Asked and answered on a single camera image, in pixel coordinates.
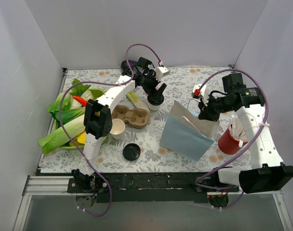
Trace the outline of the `black plastic cup lid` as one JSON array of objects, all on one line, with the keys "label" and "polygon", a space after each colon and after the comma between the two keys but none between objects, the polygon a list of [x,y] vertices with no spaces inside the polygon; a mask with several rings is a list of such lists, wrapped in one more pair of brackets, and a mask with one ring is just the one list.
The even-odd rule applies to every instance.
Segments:
[{"label": "black plastic cup lid", "polygon": [[163,95],[148,95],[147,101],[149,104],[159,106],[164,102]]}]

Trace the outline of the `light blue paper bag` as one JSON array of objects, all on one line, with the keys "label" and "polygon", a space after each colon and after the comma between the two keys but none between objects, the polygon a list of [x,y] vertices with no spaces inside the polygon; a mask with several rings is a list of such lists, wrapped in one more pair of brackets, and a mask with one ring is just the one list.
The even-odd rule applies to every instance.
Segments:
[{"label": "light blue paper bag", "polygon": [[212,146],[219,121],[200,120],[174,100],[168,114],[160,146],[198,161]]}]

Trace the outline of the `white paper coffee cup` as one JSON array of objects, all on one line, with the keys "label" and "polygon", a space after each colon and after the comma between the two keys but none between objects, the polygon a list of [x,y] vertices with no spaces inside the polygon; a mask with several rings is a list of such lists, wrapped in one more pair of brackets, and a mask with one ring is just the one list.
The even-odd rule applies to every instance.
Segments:
[{"label": "white paper coffee cup", "polygon": [[115,118],[112,120],[110,134],[117,141],[123,140],[125,137],[125,128],[125,123],[121,119]]}]

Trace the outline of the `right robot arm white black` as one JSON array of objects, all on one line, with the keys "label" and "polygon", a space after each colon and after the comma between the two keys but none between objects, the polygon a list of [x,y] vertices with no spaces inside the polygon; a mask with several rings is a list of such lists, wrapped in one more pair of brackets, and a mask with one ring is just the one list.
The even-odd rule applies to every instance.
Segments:
[{"label": "right robot arm white black", "polygon": [[[195,85],[192,97],[200,99],[199,119],[216,122],[221,113],[234,111],[244,128],[247,145],[233,158],[195,180],[198,187],[215,191],[241,187],[244,193],[279,191],[293,177],[293,166],[285,165],[273,142],[266,122],[269,106],[265,93],[248,73],[227,69],[222,78],[224,96],[215,98],[207,90],[207,82]],[[237,170],[228,165],[247,150],[251,154],[251,169]]]}]

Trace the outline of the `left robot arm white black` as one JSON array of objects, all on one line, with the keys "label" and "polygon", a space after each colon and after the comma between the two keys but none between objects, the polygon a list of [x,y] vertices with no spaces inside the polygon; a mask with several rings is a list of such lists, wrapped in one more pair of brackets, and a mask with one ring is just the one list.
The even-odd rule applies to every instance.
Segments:
[{"label": "left robot arm white black", "polygon": [[168,68],[160,63],[157,67],[143,57],[136,61],[123,61],[122,73],[116,82],[116,86],[96,100],[88,100],[84,114],[84,126],[86,128],[86,142],[83,149],[83,157],[77,169],[72,170],[76,185],[83,192],[91,192],[95,181],[90,167],[91,161],[98,156],[101,143],[112,129],[112,111],[117,104],[137,86],[143,88],[147,94],[148,105],[151,109],[158,108],[164,101],[163,91],[167,87],[162,84],[156,89],[161,78],[169,74]]}]

